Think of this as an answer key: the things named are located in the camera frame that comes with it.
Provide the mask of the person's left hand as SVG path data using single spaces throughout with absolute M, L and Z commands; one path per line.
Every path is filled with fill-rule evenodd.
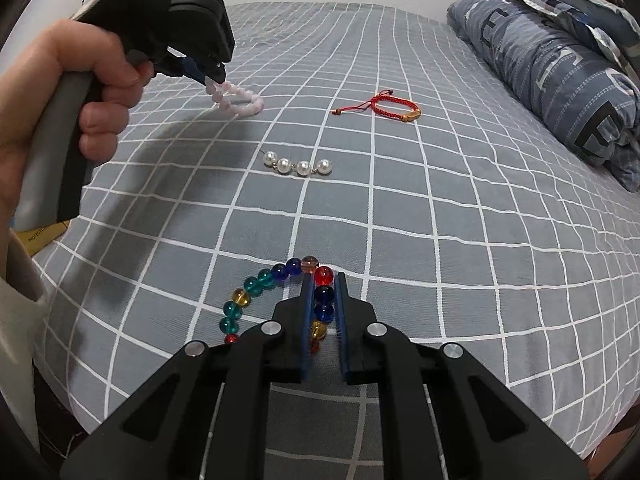
M 80 151 L 92 162 L 113 157 L 128 110 L 154 75 L 149 62 L 130 65 L 118 37 L 99 27 L 63 20 L 42 32 L 1 76 L 2 220 L 17 205 L 32 133 L 65 72 L 93 72 L 104 84 L 102 100 L 79 116 Z

